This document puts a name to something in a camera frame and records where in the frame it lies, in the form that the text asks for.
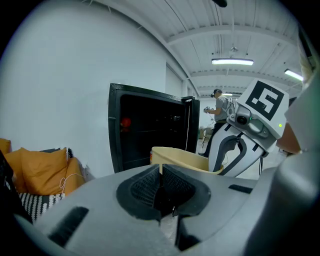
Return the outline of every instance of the open cabinet door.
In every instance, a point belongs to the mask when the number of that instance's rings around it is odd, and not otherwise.
[[[198,130],[199,130],[199,117],[200,117],[200,101],[193,96],[183,97],[181,101],[185,104],[187,113],[187,134],[185,150],[196,153]]]
[[[114,172],[149,165],[152,147],[195,152],[199,108],[194,97],[111,83],[108,128]]]

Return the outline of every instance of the floor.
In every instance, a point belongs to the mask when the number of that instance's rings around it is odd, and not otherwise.
[[[204,153],[207,148],[207,142],[204,143],[202,147],[202,140],[199,139],[196,146],[196,154]],[[228,166],[240,153],[239,149],[236,147],[234,151],[229,151],[226,154],[226,157],[223,161],[223,165]],[[276,147],[273,152],[271,152],[266,158],[263,159],[263,168],[265,170],[267,168],[278,166],[285,158],[286,154],[283,152],[279,152],[279,148]],[[250,179],[250,180],[258,180],[259,179],[259,160],[257,160],[253,165],[251,165],[247,170],[241,173],[238,178],[242,179]],[[171,241],[173,244],[175,243],[176,233],[177,233],[177,224],[178,217],[172,217],[172,215],[168,215],[161,220],[160,229],[164,233],[164,235]]]

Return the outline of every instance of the red object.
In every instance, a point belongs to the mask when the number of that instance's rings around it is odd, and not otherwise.
[[[123,117],[123,118],[121,119],[120,125],[121,125],[122,127],[129,127],[129,126],[131,125],[131,119],[128,118],[128,117]]]

